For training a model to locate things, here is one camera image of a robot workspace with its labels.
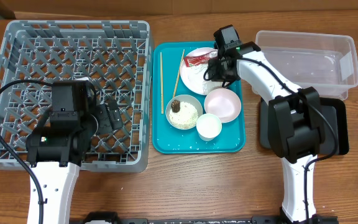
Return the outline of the small pink white bowl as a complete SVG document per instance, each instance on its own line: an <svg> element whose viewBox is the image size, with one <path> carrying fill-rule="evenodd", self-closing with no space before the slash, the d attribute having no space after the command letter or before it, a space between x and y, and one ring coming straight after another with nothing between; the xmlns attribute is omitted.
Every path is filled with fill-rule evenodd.
<svg viewBox="0 0 358 224"><path fill-rule="evenodd" d="M206 113L216 115L222 123L229 123L240 115L242 103L232 90L217 88L206 96L204 110Z"/></svg>

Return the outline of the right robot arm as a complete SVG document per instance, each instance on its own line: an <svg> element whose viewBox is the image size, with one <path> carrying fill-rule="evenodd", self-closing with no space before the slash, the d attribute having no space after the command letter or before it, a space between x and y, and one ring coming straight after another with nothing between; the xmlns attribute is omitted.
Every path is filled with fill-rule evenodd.
<svg viewBox="0 0 358 224"><path fill-rule="evenodd" d="M232 25L218 29L214 41L218 55L209 60L204 80L223 87L245 80L268 106L267 137L283 167L282 222L322 223L313 205L314 165L335 155L339 141L334 138L332 151L318 156L325 132L335 133L321 112L319 93L286 79L257 44L243 43Z"/></svg>

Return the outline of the pile of white rice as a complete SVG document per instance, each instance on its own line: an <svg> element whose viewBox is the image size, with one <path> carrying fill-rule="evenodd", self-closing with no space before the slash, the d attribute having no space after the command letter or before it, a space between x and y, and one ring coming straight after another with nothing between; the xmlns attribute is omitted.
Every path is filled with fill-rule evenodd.
<svg viewBox="0 0 358 224"><path fill-rule="evenodd" d="M174 113L170 110L168 117L171 124L178 129L190 129L196 125L198 119L197 109L189 102L180 101L180 111Z"/></svg>

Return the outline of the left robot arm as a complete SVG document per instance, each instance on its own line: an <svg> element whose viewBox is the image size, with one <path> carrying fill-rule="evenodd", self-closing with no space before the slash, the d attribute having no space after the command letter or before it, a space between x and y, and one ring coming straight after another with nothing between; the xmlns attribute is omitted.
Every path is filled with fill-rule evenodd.
<svg viewBox="0 0 358 224"><path fill-rule="evenodd" d="M95 135L111 134L123 122L116 100L100 103L85 80L52 84L52 105L27 136L31 184L28 223L68 223L82 160Z"/></svg>

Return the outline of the red snack wrapper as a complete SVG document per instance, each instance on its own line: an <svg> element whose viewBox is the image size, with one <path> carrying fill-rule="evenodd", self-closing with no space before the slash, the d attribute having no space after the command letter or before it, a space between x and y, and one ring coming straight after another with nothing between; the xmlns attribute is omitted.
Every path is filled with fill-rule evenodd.
<svg viewBox="0 0 358 224"><path fill-rule="evenodd" d="M203 55L198 55L198 56L186 56L184 58L185 61L185 65L187 67L194 67L194 66L198 66L204 63L208 63L208 61L212 58L216 58L218 56L218 52L217 51L210 51L208 53L205 53Z"/></svg>

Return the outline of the grey bowl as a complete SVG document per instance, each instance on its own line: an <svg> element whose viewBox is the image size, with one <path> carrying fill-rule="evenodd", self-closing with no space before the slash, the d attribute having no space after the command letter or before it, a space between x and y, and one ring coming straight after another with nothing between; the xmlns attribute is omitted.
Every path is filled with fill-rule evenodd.
<svg viewBox="0 0 358 224"><path fill-rule="evenodd" d="M178 96L175 96L174 98L172 98L169 102L168 102L168 105L166 107L166 110L165 110L165 115L166 115L166 118L167 118L167 121L171 124L170 120L169 120L169 117L168 117L168 114L171 110L171 103L173 100L179 100L179 101L185 101L185 102L189 102L190 104L192 104L198 111L198 118L203 114L203 107L201 105L201 103L194 97L194 96L191 96L191 95L178 95Z"/></svg>

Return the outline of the white cup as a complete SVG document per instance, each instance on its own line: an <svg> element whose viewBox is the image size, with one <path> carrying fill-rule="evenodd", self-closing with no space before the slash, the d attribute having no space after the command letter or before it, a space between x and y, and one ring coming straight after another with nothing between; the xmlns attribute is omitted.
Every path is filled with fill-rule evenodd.
<svg viewBox="0 0 358 224"><path fill-rule="evenodd" d="M213 140L221 133L222 128L221 120L211 113L201 115L196 122L196 130L204 141Z"/></svg>

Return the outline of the brown food piece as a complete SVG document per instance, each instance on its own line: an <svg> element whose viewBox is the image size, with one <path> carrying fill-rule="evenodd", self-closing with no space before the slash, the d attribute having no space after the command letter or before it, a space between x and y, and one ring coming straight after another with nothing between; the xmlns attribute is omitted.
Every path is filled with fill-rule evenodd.
<svg viewBox="0 0 358 224"><path fill-rule="evenodd" d="M174 113L177 113L180 111L180 101L179 100L173 100L171 103L171 109Z"/></svg>

